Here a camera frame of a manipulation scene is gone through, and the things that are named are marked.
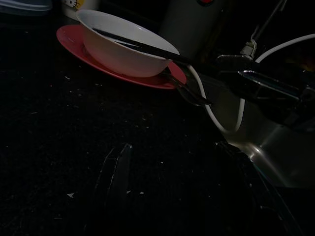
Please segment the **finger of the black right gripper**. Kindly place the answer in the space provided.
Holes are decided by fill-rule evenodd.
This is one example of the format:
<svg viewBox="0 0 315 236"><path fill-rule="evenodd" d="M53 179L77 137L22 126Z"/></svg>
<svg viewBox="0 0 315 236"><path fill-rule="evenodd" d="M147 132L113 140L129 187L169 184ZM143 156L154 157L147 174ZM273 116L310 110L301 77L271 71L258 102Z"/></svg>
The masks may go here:
<svg viewBox="0 0 315 236"><path fill-rule="evenodd" d="M240 97L299 99L299 90L253 70L222 71L221 79Z"/></svg>
<svg viewBox="0 0 315 236"><path fill-rule="evenodd" d="M216 64L221 71L257 70L259 63L244 55L220 55L216 58Z"/></svg>

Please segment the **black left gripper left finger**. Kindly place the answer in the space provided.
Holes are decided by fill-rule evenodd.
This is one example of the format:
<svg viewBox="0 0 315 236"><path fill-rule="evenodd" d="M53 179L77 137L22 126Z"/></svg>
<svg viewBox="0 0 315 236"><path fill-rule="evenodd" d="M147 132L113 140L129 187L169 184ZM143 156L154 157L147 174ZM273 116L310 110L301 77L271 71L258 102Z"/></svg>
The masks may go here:
<svg viewBox="0 0 315 236"><path fill-rule="evenodd" d="M118 235L124 225L132 145L123 143L104 159L94 187L92 235Z"/></svg>

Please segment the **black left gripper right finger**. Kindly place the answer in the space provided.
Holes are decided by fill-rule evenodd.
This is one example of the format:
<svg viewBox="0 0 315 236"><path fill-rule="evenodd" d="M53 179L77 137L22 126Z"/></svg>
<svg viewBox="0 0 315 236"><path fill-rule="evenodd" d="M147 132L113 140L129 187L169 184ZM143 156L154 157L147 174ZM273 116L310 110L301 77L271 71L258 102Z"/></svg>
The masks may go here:
<svg viewBox="0 0 315 236"><path fill-rule="evenodd" d="M301 236L276 188L239 149L215 143L220 167L221 220L229 236Z"/></svg>

